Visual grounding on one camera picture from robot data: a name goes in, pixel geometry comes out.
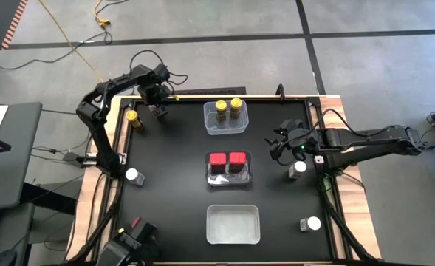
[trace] white cap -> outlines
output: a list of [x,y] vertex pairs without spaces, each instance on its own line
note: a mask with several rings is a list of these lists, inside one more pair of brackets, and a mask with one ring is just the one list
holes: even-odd
[[319,230],[321,228],[321,221],[316,216],[312,216],[307,220],[307,227],[311,230]]
[[138,171],[135,168],[130,168],[126,172],[126,178],[128,180],[135,180],[138,177]]
[[303,173],[304,171],[306,171],[306,168],[307,168],[306,163],[303,161],[297,161],[294,164],[294,169],[300,173]]

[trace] gray desk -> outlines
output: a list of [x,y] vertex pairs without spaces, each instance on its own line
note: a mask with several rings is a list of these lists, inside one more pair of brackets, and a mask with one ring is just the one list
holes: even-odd
[[0,209],[32,202],[37,206],[74,214],[75,199],[24,182],[41,107],[41,103],[14,104],[9,106],[4,116],[0,140],[11,145],[12,149],[0,153]]
[[0,220],[0,253],[11,249],[24,237],[16,246],[16,266],[22,266],[25,256],[29,255],[26,251],[34,210],[33,204],[23,204],[4,211]]

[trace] gray floor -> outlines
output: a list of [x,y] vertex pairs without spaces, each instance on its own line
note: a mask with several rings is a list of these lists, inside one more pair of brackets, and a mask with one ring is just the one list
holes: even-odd
[[[93,3],[46,3],[73,41],[100,32],[90,14]],[[304,7],[312,33],[435,29],[434,0],[311,0]],[[103,17],[111,19],[115,40],[302,32],[293,0],[131,0],[110,7]],[[38,2],[29,1],[13,43],[62,41]],[[326,92],[342,96],[354,128],[398,123],[428,129],[425,117],[435,111],[435,35],[319,38],[314,46]],[[271,94],[283,83],[287,93],[317,93],[301,39],[84,47],[81,52],[104,78],[112,78],[127,71],[130,57],[143,49],[156,50],[172,71],[190,75],[180,89],[246,86],[249,94]],[[0,64],[51,59],[66,51],[8,50],[0,52]],[[137,62],[153,66],[157,60],[144,55]],[[72,112],[96,83],[94,73],[71,55],[56,64],[0,70],[0,103],[40,101],[44,108]],[[85,137],[76,117],[43,113],[35,144],[63,149]],[[370,160],[360,170],[383,258],[435,265],[435,151]],[[71,166],[32,159],[28,180],[58,183],[78,174]],[[32,252],[31,265],[61,259],[41,247]]]

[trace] black table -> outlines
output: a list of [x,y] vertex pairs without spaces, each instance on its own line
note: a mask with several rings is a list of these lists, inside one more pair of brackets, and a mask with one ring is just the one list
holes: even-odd
[[[181,100],[167,105],[164,123],[148,108],[137,111],[145,131],[131,131],[127,167],[146,176],[138,188],[123,183],[117,228],[140,216],[157,226],[163,262],[300,262],[329,260],[326,217],[317,190],[313,159],[297,182],[289,182],[287,168],[272,161],[265,137],[285,119],[311,121],[304,100],[268,102],[247,100],[250,123],[242,134],[210,136],[204,127],[205,100]],[[205,180],[209,151],[249,151],[253,183],[247,188],[211,188]],[[256,245],[211,245],[206,241],[206,210],[212,204],[256,205],[261,240]],[[302,233],[299,220],[318,216],[319,231]]]
[[[0,140],[10,144],[12,149],[0,153],[0,209],[33,202],[37,206],[74,214],[75,199],[24,182],[41,107],[41,103],[14,104],[4,116]],[[34,200],[43,194],[44,197]]]
[[23,204],[10,210],[2,211],[0,220],[0,253],[11,249],[20,239],[15,251],[17,253],[16,266],[24,265],[28,260],[28,233],[32,224],[35,206]]

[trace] wooden table edge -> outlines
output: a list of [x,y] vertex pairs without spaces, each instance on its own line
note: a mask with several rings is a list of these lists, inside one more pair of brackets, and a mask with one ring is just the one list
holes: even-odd
[[[183,99],[193,99],[193,98],[279,98],[279,95],[183,95],[179,98]],[[339,95],[286,95],[286,98],[309,98],[309,97],[319,97],[321,101],[322,111],[324,109],[332,108],[340,112],[340,114],[345,118],[345,113],[343,111],[342,100]],[[140,99],[140,96],[116,96],[112,99],[111,111],[107,115],[107,123],[105,125],[106,132],[109,137],[109,142],[112,143],[115,136],[115,129],[117,128],[117,120],[119,118],[120,112],[120,102],[124,98],[135,98]],[[312,119],[313,123],[317,120],[315,119],[315,110],[312,108]],[[327,114],[324,117],[324,122],[326,127],[345,127],[335,115]],[[120,133],[120,141],[118,151],[122,152],[125,149],[126,141],[126,128],[127,122],[124,121],[123,127]],[[94,145],[91,147],[91,152],[96,152],[97,149]],[[357,166],[348,167],[345,170],[348,174],[361,180],[360,171]],[[89,234],[93,232],[95,226],[97,225],[97,218],[99,215],[101,201],[103,199],[103,192],[105,187],[106,178],[100,179],[99,188],[96,193],[94,208],[92,209],[92,195],[94,193],[94,188],[99,179],[100,171],[95,167],[88,167],[84,172],[83,184],[81,187],[81,193],[78,198],[78,205],[76,208],[76,217],[74,224],[74,236],[70,234],[69,241],[71,242],[71,248],[69,249],[66,259],[71,259],[82,247],[86,241],[86,232],[89,225],[89,216],[91,211],[93,211],[92,221],[90,222]],[[370,211],[368,203],[366,201],[366,195],[363,189],[356,183],[350,182],[344,178],[338,178],[337,180],[338,188],[340,191],[340,200],[342,202],[343,213],[345,216],[346,224],[358,239],[358,241],[365,247],[365,249],[373,256],[380,258],[380,249],[378,247],[377,238],[374,233],[374,227],[370,216]],[[117,182],[112,184],[109,196],[110,205],[112,199],[114,198],[114,193],[117,187]],[[100,242],[101,249],[103,245],[109,239],[110,223],[105,229],[102,239]],[[340,231],[337,225],[332,220],[332,228],[334,231],[335,247],[338,258],[345,258],[346,255],[343,251],[343,241]]]

